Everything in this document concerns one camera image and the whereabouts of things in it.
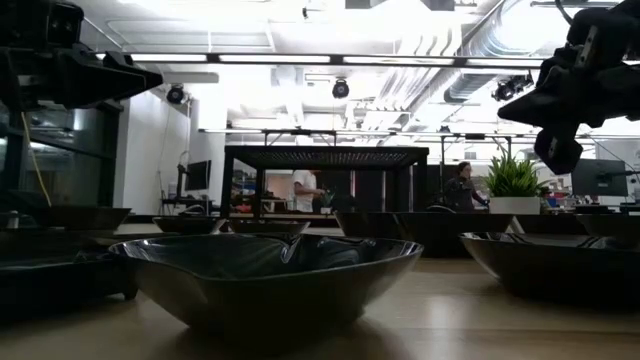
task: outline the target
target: man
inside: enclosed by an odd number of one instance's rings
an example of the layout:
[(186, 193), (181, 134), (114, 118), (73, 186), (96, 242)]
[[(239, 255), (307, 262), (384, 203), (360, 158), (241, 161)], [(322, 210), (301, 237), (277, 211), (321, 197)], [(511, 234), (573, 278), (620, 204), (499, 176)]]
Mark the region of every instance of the man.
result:
[(293, 172), (293, 209), (300, 212), (313, 212), (313, 198), (324, 194), (316, 189), (317, 170), (296, 170)]
[(450, 179), (444, 185), (444, 196), (447, 206), (455, 211), (463, 212), (475, 210), (473, 200), (476, 200), (483, 206), (488, 206), (487, 201), (476, 193), (476, 189), (473, 186), (473, 182), (471, 181), (471, 164), (467, 161), (461, 162), (458, 164), (456, 173), (458, 176)]

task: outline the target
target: potted plant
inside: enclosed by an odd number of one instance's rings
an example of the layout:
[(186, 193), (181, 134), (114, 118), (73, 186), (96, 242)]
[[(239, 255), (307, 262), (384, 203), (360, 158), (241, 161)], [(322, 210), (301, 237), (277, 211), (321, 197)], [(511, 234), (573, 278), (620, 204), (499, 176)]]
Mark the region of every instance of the potted plant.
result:
[(320, 208), (321, 214), (331, 214), (331, 202), (333, 201), (333, 197), (336, 194), (331, 190), (326, 189), (324, 194), (320, 196), (320, 202), (322, 203), (322, 208)]
[(506, 152), (493, 158), (487, 187), (491, 193), (489, 209), (494, 214), (540, 214), (540, 192), (548, 182), (538, 182), (530, 160), (517, 162)]

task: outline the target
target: white planter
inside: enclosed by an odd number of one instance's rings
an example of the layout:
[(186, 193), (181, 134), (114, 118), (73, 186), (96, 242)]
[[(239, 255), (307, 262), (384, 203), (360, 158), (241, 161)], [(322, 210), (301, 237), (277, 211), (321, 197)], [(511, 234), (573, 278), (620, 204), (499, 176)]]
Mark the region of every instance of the white planter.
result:
[(539, 215), (540, 198), (492, 197), (489, 210), (492, 214)]

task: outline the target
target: security camera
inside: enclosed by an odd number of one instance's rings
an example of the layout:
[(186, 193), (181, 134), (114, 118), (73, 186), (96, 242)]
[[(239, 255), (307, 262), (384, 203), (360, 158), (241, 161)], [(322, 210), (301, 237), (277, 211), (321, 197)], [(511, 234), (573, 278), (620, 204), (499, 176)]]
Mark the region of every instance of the security camera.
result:
[(333, 85), (332, 94), (335, 99), (344, 99), (349, 96), (349, 85), (347, 85), (347, 80), (336, 80), (336, 84)]
[(189, 101), (189, 93), (184, 90), (183, 84), (173, 84), (167, 92), (167, 101), (174, 105), (182, 105)]
[(511, 76), (498, 82), (498, 88), (491, 94), (491, 97), (496, 101), (508, 101), (531, 85), (533, 85), (531, 74)]

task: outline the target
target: white shirt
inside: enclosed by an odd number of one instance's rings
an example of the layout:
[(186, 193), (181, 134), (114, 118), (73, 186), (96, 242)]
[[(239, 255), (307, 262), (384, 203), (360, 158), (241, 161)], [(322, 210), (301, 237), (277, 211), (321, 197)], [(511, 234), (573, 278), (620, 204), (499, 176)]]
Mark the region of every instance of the white shirt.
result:
[(306, 189), (316, 188), (316, 176), (309, 170), (296, 170), (293, 172), (293, 208), (302, 212), (313, 212), (313, 194), (296, 195), (296, 183)]

